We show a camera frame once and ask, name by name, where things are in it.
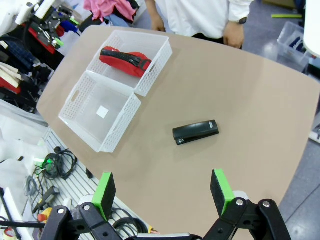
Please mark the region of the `person's left hand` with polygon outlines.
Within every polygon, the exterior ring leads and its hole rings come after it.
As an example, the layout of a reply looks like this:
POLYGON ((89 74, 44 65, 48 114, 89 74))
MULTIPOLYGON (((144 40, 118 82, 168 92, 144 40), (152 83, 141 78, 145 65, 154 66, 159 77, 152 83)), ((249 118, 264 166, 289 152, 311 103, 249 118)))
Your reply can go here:
POLYGON ((241 49, 245 40, 244 25, 229 21, 223 32, 223 44, 241 49))

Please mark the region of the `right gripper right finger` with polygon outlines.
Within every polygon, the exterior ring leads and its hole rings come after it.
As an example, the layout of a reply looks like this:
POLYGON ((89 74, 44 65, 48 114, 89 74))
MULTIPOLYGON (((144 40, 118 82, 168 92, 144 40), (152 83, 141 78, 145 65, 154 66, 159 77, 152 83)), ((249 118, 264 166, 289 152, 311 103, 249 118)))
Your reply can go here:
POLYGON ((291 239, 274 200, 262 199, 255 204, 236 197, 222 169, 212 170, 210 190, 219 218, 205 240, 231 240, 239 229, 248 230, 254 240, 291 239))

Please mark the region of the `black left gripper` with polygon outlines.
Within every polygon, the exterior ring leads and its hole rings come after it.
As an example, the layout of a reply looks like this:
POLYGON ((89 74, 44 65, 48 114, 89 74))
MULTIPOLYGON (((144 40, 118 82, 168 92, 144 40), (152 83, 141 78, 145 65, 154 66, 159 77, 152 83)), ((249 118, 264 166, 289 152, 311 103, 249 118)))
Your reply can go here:
POLYGON ((37 39, 45 46, 53 46, 59 49, 64 46, 60 37, 57 34, 57 28, 61 22, 68 21, 74 26, 78 26, 79 22, 73 16, 73 11, 69 8, 50 9, 40 26, 37 27, 37 39))

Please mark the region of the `person's right hand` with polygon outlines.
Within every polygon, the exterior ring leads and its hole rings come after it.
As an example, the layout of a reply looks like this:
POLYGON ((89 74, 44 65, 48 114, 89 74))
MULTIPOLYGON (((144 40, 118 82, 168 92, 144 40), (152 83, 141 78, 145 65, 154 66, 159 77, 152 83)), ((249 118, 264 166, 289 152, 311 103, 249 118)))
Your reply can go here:
POLYGON ((166 31, 164 21, 160 15, 158 14, 152 15, 150 18, 151 18, 151 29, 153 31, 158 31, 158 32, 166 31))

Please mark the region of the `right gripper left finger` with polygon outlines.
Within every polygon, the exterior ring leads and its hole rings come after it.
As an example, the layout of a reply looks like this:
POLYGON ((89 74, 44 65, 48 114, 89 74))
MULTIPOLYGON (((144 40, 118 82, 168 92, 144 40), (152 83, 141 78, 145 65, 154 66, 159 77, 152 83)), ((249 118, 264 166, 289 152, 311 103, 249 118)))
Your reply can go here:
POLYGON ((41 239, 78 240, 81 234, 92 234, 95 240, 119 240, 120 235, 109 223, 115 196, 114 176, 105 172, 91 201, 72 210, 63 205, 52 208, 41 239))

